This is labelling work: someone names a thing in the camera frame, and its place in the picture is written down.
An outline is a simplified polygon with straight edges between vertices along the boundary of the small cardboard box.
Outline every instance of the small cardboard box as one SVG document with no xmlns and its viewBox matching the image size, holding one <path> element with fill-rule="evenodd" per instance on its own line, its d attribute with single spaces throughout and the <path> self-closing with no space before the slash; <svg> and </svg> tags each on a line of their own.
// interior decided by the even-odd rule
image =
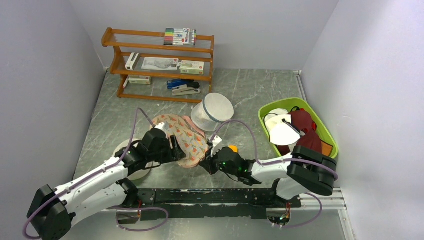
<svg viewBox="0 0 424 240">
<path fill-rule="evenodd" d="M 182 74 L 203 75 L 205 72 L 205 63 L 202 61 L 181 61 L 179 70 Z"/>
<path fill-rule="evenodd" d="M 146 84 L 150 85 L 150 76 L 140 76 L 140 75 L 129 75 L 128 82 L 130 84 Z"/>
</svg>

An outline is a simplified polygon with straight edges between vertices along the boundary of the container lid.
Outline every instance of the container lid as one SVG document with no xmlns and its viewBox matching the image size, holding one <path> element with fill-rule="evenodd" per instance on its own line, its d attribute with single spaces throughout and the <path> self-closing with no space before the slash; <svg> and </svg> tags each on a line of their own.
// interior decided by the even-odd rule
<svg viewBox="0 0 424 240">
<path fill-rule="evenodd" d="M 234 107 L 230 100 L 219 93 L 209 93 L 202 102 L 204 111 L 214 122 L 225 122 L 234 115 Z"/>
</svg>

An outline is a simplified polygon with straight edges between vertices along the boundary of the stapler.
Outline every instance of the stapler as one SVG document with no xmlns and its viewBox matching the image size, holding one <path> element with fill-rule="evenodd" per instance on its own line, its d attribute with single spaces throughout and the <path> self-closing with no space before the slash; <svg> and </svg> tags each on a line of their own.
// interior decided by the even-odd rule
<svg viewBox="0 0 424 240">
<path fill-rule="evenodd" d="M 200 92 L 200 84 L 196 81 L 172 88 L 173 96 L 200 94 Z"/>
<path fill-rule="evenodd" d="M 181 86 L 181 85 L 186 85 L 189 83 L 193 83 L 194 80 L 188 80 L 188 79 L 174 79 L 174 80 L 169 80 L 166 82 L 166 88 L 167 89 L 173 89 L 175 87 Z"/>
<path fill-rule="evenodd" d="M 125 69 L 133 71 L 139 62 L 139 55 L 140 54 L 136 52 L 131 53 L 131 55 L 129 55 L 128 61 L 126 61 Z"/>
</svg>

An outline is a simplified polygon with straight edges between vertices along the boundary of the patterned fabric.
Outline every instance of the patterned fabric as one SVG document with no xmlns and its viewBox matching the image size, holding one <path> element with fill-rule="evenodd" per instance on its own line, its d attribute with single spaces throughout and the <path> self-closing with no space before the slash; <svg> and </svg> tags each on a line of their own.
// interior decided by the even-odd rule
<svg viewBox="0 0 424 240">
<path fill-rule="evenodd" d="M 187 155 L 186 158 L 177 163 L 183 168 L 193 168 L 205 158 L 208 151 L 206 139 L 193 131 L 184 119 L 175 114 L 163 114 L 152 119 L 156 125 L 159 123 L 168 123 L 169 135 L 176 136 L 179 146 Z"/>
</svg>

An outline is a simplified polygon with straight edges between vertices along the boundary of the colored marker pack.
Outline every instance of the colored marker pack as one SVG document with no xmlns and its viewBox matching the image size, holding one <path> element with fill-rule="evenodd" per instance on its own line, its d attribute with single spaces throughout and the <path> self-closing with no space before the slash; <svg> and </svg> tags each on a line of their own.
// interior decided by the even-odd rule
<svg viewBox="0 0 424 240">
<path fill-rule="evenodd" d="M 163 45 L 196 45 L 196 30 L 190 28 L 166 28 Z"/>
</svg>

